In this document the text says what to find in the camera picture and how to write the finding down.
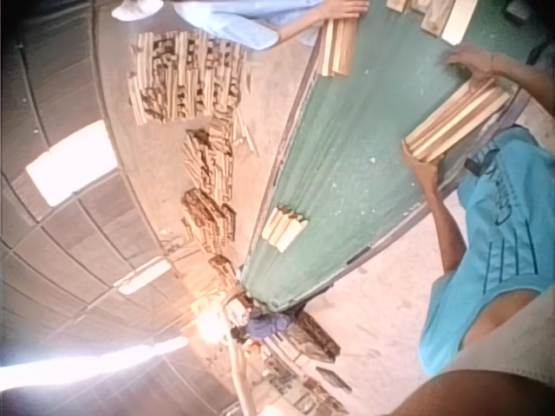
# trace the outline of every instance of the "window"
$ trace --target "window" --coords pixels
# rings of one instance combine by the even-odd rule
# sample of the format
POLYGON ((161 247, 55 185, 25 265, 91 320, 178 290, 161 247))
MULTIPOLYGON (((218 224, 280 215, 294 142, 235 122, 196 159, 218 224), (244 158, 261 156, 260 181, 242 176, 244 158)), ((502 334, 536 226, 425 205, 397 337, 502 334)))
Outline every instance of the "window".
POLYGON ((171 268, 172 266, 165 258, 155 257, 150 262, 143 264, 137 270, 118 280, 114 283, 114 286, 119 287, 118 290, 123 295, 131 295, 148 285, 155 278, 162 276, 171 268))
POLYGON ((50 206, 117 167, 103 120, 71 134, 27 166, 27 173, 50 206))

